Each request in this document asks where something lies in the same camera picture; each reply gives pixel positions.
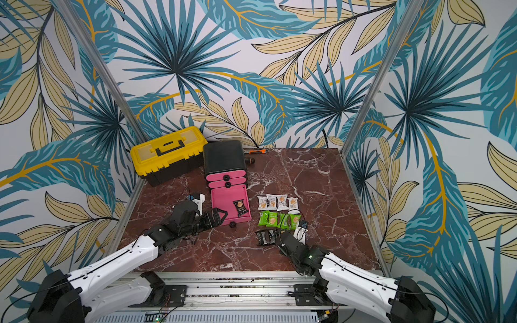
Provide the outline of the green cookie packet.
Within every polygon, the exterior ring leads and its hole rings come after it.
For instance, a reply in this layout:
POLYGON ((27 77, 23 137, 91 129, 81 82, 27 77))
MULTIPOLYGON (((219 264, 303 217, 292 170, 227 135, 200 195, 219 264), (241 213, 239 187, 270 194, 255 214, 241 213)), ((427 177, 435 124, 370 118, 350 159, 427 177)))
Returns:
POLYGON ((275 212, 268 212, 267 227, 280 227, 279 215, 275 212))
POLYGON ((300 214, 289 214, 290 217, 290 229, 295 230, 300 223, 301 215, 300 214))
POLYGON ((282 230, 291 229, 291 215, 289 213, 279 214, 279 225, 282 230))
POLYGON ((270 215, 269 211, 262 212, 262 214, 260 216, 260 219, 259 219, 259 222, 258 222, 258 225, 259 226, 267 226, 268 223, 269 223, 269 215, 270 215))

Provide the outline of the black cookie packet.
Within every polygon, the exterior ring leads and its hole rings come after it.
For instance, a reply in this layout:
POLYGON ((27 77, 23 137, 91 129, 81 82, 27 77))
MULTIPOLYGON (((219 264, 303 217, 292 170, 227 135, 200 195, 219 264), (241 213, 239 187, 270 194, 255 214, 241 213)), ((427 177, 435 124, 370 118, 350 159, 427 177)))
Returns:
POLYGON ((257 237, 257 240, 258 240, 258 245, 259 246, 265 246, 267 244, 267 233, 266 231, 257 231, 256 233, 256 237, 257 237))
POLYGON ((275 230, 267 230, 265 232, 264 241, 266 245, 275 245, 276 244, 276 231, 275 230))
POLYGON ((242 217, 249 213, 249 210, 246 207, 243 199, 233 201, 233 204, 234 204, 234 207, 236 208, 237 217, 242 217))

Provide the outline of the white cookie packet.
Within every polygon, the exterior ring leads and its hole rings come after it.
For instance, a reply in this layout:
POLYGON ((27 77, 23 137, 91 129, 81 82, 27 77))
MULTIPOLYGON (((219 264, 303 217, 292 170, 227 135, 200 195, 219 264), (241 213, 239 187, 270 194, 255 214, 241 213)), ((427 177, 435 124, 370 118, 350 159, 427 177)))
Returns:
POLYGON ((286 211, 288 209, 289 209, 288 196, 287 195, 277 195, 277 210, 286 211))
POLYGON ((268 210, 268 200, 266 196, 258 197, 258 210, 268 210))
POLYGON ((290 214, 300 214, 300 208, 298 203, 298 198, 289 197, 288 198, 288 207, 290 214))
POLYGON ((267 209, 270 211, 277 210, 277 195, 267 194, 267 209))

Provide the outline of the pink top drawer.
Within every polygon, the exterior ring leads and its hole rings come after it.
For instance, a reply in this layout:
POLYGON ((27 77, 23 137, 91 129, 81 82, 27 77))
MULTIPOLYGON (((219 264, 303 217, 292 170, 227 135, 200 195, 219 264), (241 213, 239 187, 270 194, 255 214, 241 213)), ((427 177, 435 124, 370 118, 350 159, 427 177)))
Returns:
POLYGON ((228 172, 218 172, 208 174, 205 178, 208 182, 216 182, 216 181, 224 181, 227 182, 234 178, 245 178, 246 171, 245 170, 233 170, 228 172))

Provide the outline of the black drawer cabinet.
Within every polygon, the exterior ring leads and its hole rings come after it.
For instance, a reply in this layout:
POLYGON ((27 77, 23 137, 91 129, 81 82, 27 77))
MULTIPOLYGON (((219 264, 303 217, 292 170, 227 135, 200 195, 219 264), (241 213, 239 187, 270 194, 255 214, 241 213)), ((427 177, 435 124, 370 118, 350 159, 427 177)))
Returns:
POLYGON ((217 141, 203 147, 204 175, 245 170, 247 167, 241 142, 237 140, 217 141))

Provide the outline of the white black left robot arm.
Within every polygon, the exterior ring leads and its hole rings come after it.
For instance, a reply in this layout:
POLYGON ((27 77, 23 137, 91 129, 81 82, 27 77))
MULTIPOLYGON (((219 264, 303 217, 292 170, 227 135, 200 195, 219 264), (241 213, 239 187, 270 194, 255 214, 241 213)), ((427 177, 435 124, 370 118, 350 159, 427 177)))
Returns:
POLYGON ((182 201, 162 223, 110 256, 89 266, 49 274, 35 293, 27 312, 30 322, 94 322, 129 306, 161 306, 167 299, 165 282, 152 271, 133 281, 112 284, 141 265, 151 262, 183 240, 222 225, 227 211, 203 212, 199 199, 182 201))

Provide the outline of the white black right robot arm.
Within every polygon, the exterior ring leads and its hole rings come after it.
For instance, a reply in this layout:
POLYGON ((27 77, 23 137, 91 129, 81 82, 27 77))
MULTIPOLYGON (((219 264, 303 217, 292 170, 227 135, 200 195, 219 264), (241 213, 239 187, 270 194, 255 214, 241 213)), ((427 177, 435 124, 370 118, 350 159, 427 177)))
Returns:
POLYGON ((320 246, 307 246, 288 231, 271 230, 272 241, 295 271, 314 277, 316 298, 351 306, 381 322, 433 322, 436 307, 410 277, 365 271, 320 246))

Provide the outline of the yellow black toolbox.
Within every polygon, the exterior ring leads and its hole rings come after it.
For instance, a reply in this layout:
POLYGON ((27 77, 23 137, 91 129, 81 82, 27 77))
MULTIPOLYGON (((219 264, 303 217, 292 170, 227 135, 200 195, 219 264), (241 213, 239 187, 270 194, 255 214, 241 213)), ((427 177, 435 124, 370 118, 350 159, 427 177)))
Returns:
POLYGON ((196 127, 164 135, 131 148, 135 171, 157 187, 203 165, 207 140, 196 127))

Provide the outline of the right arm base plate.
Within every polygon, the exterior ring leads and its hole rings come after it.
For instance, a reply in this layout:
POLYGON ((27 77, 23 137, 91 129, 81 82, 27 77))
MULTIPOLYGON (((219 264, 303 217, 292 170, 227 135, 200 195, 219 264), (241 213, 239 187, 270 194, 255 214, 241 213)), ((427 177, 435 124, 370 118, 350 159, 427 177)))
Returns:
POLYGON ((327 295, 328 285, 322 281, 313 284, 296 284, 294 290, 288 292, 288 296, 295 298, 297 306, 347 306, 347 304, 331 300, 327 295))

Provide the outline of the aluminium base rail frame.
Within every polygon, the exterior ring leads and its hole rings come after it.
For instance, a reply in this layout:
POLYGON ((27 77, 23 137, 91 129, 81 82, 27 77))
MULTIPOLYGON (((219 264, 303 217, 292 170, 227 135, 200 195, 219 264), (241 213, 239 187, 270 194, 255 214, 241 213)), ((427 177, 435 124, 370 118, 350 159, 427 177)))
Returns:
MULTIPOLYGON (((184 309, 198 310, 285 310, 297 306, 288 292, 296 284, 313 284, 314 277, 288 272, 237 273, 156 273, 165 285, 186 285, 184 309)), ((112 285, 128 283, 138 274, 128 274, 112 285)), ((305 308, 330 308, 330 306, 298 306, 305 308)))

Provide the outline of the orange handled adjustable wrench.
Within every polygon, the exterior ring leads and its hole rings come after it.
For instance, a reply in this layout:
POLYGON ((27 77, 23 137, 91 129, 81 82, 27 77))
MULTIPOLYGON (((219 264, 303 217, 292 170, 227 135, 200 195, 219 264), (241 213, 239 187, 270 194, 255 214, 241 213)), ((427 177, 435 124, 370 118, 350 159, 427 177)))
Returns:
POLYGON ((268 152, 268 149, 249 149, 244 150, 245 155, 253 155, 253 154, 265 154, 268 152))

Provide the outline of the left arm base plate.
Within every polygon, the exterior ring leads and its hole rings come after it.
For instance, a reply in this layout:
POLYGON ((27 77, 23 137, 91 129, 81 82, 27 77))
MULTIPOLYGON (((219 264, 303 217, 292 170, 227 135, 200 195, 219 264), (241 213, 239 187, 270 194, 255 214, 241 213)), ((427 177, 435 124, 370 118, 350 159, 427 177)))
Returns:
POLYGON ((169 308, 184 306, 187 295, 186 285, 165 285, 157 291, 153 289, 150 296, 142 303, 131 305, 130 308, 169 308))

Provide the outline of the aluminium left corner post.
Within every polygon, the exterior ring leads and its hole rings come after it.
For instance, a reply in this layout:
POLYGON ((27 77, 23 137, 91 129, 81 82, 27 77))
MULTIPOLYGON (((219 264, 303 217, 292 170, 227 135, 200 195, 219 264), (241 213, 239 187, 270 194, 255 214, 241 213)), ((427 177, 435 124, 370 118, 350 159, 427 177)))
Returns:
POLYGON ((109 92, 112 94, 114 101, 117 103, 120 111, 125 116, 127 123, 133 128, 135 135, 137 137, 138 143, 144 143, 149 140, 148 136, 143 132, 142 128, 137 122, 137 119, 131 108, 126 101, 122 91, 117 85, 116 80, 113 75, 109 71, 108 66, 106 65, 104 59, 101 57, 97 46, 94 44, 93 36, 90 36, 87 31, 86 26, 83 22, 80 21, 80 17, 78 13, 75 11, 70 1, 65 0, 57 0, 55 1, 56 8, 63 14, 63 19, 65 20, 68 27, 76 36, 78 43, 83 47, 86 55, 89 56, 90 61, 92 62, 93 67, 97 70, 98 75, 101 80, 104 82, 104 85, 108 88, 109 92))

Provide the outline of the aluminium corner post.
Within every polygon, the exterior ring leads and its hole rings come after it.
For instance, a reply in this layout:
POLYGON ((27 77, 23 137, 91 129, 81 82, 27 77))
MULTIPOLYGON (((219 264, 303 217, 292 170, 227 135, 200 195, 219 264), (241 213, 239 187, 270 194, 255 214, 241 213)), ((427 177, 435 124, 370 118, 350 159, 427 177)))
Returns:
POLYGON ((351 151, 355 137, 359 133, 362 123, 367 117, 368 110, 371 104, 374 102, 374 97, 378 92, 383 79, 388 74, 389 69, 393 64, 398 51, 401 49, 404 43, 404 39, 407 33, 409 32, 410 27, 413 24, 415 18, 417 17, 417 13, 421 8, 422 3, 422 0, 410 1, 408 3, 407 9, 401 18, 401 22, 397 26, 397 29, 394 31, 394 39, 392 43, 390 43, 390 45, 387 47, 385 56, 380 64, 380 67, 378 68, 377 73, 373 78, 370 89, 368 90, 362 102, 362 105, 355 116, 354 123, 352 124, 351 129, 347 134, 347 140, 344 142, 343 149, 341 151, 341 157, 343 161, 345 161, 346 157, 348 156, 348 153, 351 151))
POLYGON ((57 0, 55 1, 56 8, 63 14, 63 19, 65 20, 68 27, 76 36, 78 43, 83 47, 86 55, 89 56, 90 61, 92 62, 93 67, 97 70, 98 75, 101 80, 104 82, 104 85, 108 88, 109 92, 112 94, 114 101, 117 103, 120 111, 125 116, 127 123, 133 128, 135 135, 137 137, 138 143, 144 143, 149 140, 148 136, 143 132, 142 128, 137 122, 137 119, 131 108, 126 101, 122 91, 117 85, 116 80, 113 75, 109 71, 108 66, 106 65, 104 59, 101 57, 97 46, 94 44, 93 36, 90 36, 87 31, 86 26, 83 22, 80 21, 80 17, 78 13, 75 11, 70 1, 65 0, 57 0))

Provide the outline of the aluminium right corner post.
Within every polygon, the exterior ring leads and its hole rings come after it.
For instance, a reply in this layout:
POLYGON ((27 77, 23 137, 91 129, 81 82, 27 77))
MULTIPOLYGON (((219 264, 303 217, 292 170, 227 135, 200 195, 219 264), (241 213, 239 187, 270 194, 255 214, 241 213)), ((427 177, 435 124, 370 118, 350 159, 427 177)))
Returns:
POLYGON ((417 13, 421 8, 422 3, 422 0, 410 1, 408 3, 407 9, 401 18, 401 22, 397 26, 397 29, 394 31, 394 39, 392 43, 390 43, 390 45, 387 47, 385 56, 380 64, 380 67, 378 68, 377 73, 373 78, 370 89, 368 90, 362 102, 362 105, 355 116, 354 123, 352 124, 351 129, 347 134, 347 140, 344 142, 343 149, 341 151, 341 157, 343 161, 345 161, 346 157, 348 156, 348 153, 351 151, 355 137, 359 133, 362 123, 367 117, 368 110, 371 104, 374 102, 374 97, 378 92, 383 79, 388 74, 389 69, 393 64, 398 51, 401 49, 404 43, 404 39, 407 33, 409 32, 410 27, 413 24, 415 18, 417 17, 417 13))

